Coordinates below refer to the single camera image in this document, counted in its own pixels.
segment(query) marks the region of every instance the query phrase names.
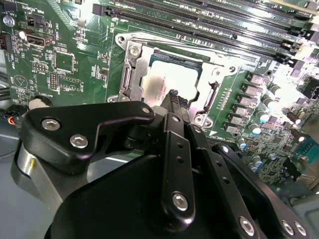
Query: mounting hole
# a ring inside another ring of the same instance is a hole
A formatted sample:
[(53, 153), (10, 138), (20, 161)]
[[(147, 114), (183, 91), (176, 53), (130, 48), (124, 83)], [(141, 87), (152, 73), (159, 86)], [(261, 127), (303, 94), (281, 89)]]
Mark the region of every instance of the mounting hole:
[(179, 157), (179, 156), (176, 157), (176, 160), (177, 160), (179, 163), (184, 163), (184, 160), (183, 160), (181, 157)]
[(172, 116), (173, 120), (176, 122), (179, 122), (179, 118), (177, 118), (176, 116)]
[(234, 73), (235, 71), (236, 71), (236, 67), (234, 67), (234, 66), (229, 67), (230, 73)]
[(269, 71), (266, 71), (265, 75), (266, 75), (266, 76), (271, 76), (272, 73), (273, 73), (273, 71), (269, 70)]
[(217, 164), (219, 167), (222, 167), (222, 166), (223, 166), (219, 161), (216, 161), (216, 164)]
[(225, 182), (226, 184), (230, 184), (230, 182), (229, 182), (228, 178), (223, 177), (223, 180), (224, 180), (224, 182)]
[(118, 42), (119, 42), (120, 44), (125, 43), (125, 38), (122, 37), (122, 36), (119, 36), (119, 37), (118, 37)]

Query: capacitor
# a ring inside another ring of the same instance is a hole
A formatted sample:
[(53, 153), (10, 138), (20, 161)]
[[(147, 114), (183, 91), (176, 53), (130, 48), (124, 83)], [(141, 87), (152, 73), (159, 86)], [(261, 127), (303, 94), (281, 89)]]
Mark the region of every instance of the capacitor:
[(259, 135), (261, 133), (261, 129), (256, 123), (252, 123), (249, 126), (250, 131), (253, 133), (253, 135)]
[(24, 29), (24, 30), (21, 30), (19, 31), (18, 35), (19, 37), (22, 39), (22, 40), (25, 40), (26, 41), (26, 36), (27, 35), (30, 35), (34, 33), (34, 31), (31, 29), (31, 28), (28, 28), (28, 29)]
[(12, 16), (5, 15), (2, 20), (6, 26), (14, 27), (14, 25), (15, 25), (15, 20)]
[(254, 173), (257, 171), (257, 167), (255, 166), (255, 164), (254, 163), (250, 163), (250, 164), (248, 164), (248, 167), (251, 169), (251, 171), (253, 171)]
[(269, 115), (264, 111), (258, 111), (256, 113), (256, 116), (260, 120), (261, 123), (266, 123), (269, 120)]
[(258, 155), (253, 157), (253, 162), (257, 168), (263, 164), (263, 162), (261, 161), (261, 158)]
[(273, 85), (269, 90), (275, 95), (276, 98), (280, 98), (283, 96), (284, 91), (278, 85)]
[(270, 110), (275, 110), (278, 107), (278, 103), (276, 101), (274, 101), (273, 99), (271, 99), (270, 97), (265, 98), (263, 100), (263, 103)]
[(237, 140), (237, 144), (238, 144), (238, 147), (239, 147), (240, 149), (245, 149), (245, 148), (247, 148), (247, 144), (246, 144), (246, 142), (245, 142), (245, 140), (244, 140), (243, 138), (238, 139), (238, 140)]
[(269, 157), (270, 160), (276, 160), (277, 159), (277, 156), (276, 156), (275, 153), (269, 154), (268, 157)]
[(301, 119), (292, 112), (287, 113), (287, 118), (290, 119), (294, 124), (300, 124)]
[(290, 133), (294, 136), (294, 138), (298, 141), (298, 142), (302, 142), (305, 140), (305, 137), (302, 133), (300, 133), (298, 130), (296, 130), (295, 128), (292, 128), (290, 130)]

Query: electrolytic capacitor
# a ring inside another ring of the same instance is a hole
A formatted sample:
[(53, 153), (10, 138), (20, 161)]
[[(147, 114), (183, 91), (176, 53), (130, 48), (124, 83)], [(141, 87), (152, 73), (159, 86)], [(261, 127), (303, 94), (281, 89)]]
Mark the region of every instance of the electrolytic capacitor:
[(301, 122), (301, 119), (299, 119), (299, 117), (292, 112), (287, 114), (287, 118), (290, 119), (294, 124), (300, 124)]
[(265, 98), (263, 100), (263, 103), (270, 110), (275, 110), (278, 107), (278, 103), (276, 101), (274, 101), (273, 99), (271, 99), (270, 97)]
[(249, 126), (250, 131), (253, 133), (253, 135), (259, 135), (261, 133), (261, 129), (256, 123), (252, 123)]
[(296, 130), (295, 128), (292, 128), (290, 130), (290, 133), (294, 136), (294, 138), (298, 141), (298, 142), (302, 142), (305, 140), (305, 136), (300, 133), (298, 130)]
[(253, 171), (254, 173), (257, 171), (257, 167), (255, 166), (255, 164), (254, 163), (250, 163), (250, 164), (248, 164), (248, 167), (251, 169), (251, 171)]
[(269, 90), (275, 95), (276, 98), (283, 96), (283, 89), (281, 89), (278, 85), (273, 85)]
[(261, 158), (258, 155), (253, 157), (253, 162), (257, 168), (263, 164), (263, 162), (261, 161)]
[(256, 113), (256, 116), (260, 120), (261, 123), (266, 123), (269, 120), (269, 115), (264, 111), (258, 111)]
[(240, 149), (247, 148), (247, 144), (243, 138), (240, 138), (239, 140), (237, 140), (237, 144)]

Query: integrated circuit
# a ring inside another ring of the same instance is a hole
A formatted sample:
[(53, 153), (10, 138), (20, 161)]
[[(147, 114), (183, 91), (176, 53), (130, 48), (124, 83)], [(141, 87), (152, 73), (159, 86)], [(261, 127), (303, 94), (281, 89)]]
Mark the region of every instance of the integrated circuit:
[(54, 65), (56, 70), (73, 72), (74, 71), (74, 55), (71, 53), (55, 52)]

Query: black plastic bracket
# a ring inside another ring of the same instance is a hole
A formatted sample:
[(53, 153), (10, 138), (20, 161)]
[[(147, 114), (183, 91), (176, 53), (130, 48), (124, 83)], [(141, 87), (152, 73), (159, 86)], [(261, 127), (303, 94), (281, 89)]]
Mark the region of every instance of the black plastic bracket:
[[(236, 184), (227, 168), (227, 165), (220, 156), (212, 152), (205, 134), (194, 124), (187, 126), (188, 138), (192, 145), (191, 151), (193, 158), (199, 159), (199, 166), (204, 175), (215, 185), (218, 194), (221, 197), (225, 213), (229, 219), (229, 228), (238, 238), (259, 239), (263, 235), (262, 231), (255, 225), (251, 215), (236, 187)], [(246, 231), (240, 222), (246, 221)]]
[(239, 182), (244, 184), (250, 194), (250, 201), (262, 207), (257, 216), (261, 230), (268, 238), (309, 239), (309, 234), (302, 235), (297, 225), (306, 228), (302, 221), (264, 184), (243, 160), (226, 144), (219, 143), (212, 150), (220, 154), (228, 167), (238, 172)]
[[(149, 124), (154, 118), (152, 109), (137, 101), (40, 108), (27, 113), (20, 138), (29, 153), (65, 173), (74, 174), (86, 170), (96, 153), (101, 148), (106, 150), (122, 129)], [(42, 125), (45, 119), (58, 121), (59, 129), (46, 130)], [(86, 137), (86, 147), (71, 145), (70, 138), (76, 134)]]
[(163, 137), (161, 207), (168, 217), (166, 229), (178, 232), (185, 230), (195, 218), (190, 146), (184, 138), (181, 117), (173, 113), (166, 114)]

